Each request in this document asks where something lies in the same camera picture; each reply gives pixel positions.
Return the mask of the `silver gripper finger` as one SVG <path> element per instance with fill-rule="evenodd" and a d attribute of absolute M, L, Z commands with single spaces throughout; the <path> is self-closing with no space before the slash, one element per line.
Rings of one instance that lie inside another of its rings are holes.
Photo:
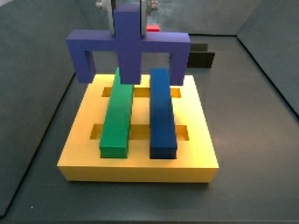
<path fill-rule="evenodd" d="M 97 6 L 107 13 L 107 23 L 111 34 L 115 34 L 114 9 L 117 0 L 97 0 Z"/>
<path fill-rule="evenodd" d="M 146 35 L 146 26 L 147 26 L 147 16 L 153 11 L 158 11 L 159 1 L 158 0 L 139 0 L 141 3 L 141 32 L 142 35 Z"/>

